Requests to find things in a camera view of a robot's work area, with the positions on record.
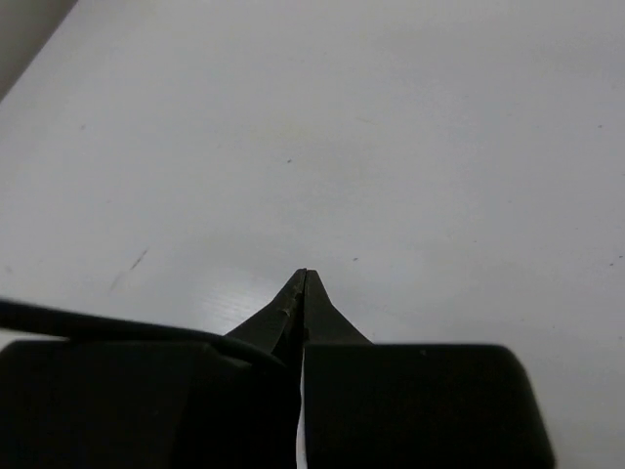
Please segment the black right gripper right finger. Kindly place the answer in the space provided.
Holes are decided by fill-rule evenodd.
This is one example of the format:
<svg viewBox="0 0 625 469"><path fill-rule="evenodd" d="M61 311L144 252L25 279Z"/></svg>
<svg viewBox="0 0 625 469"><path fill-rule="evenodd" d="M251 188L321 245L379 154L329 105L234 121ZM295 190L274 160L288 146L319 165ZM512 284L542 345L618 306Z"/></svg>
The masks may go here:
<svg viewBox="0 0 625 469"><path fill-rule="evenodd" d="M553 468L528 375L493 344L375 344L307 273L304 429L311 468Z"/></svg>

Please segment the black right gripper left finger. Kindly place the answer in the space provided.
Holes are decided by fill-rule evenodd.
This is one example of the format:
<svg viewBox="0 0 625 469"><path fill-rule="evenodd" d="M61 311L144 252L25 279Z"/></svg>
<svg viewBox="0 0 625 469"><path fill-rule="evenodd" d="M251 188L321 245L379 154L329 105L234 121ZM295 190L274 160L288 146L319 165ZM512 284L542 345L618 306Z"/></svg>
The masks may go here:
<svg viewBox="0 0 625 469"><path fill-rule="evenodd" d="M15 332L1 351L5 468L293 468L301 406L298 270L222 335L272 369L206 343L82 341Z"/></svg>

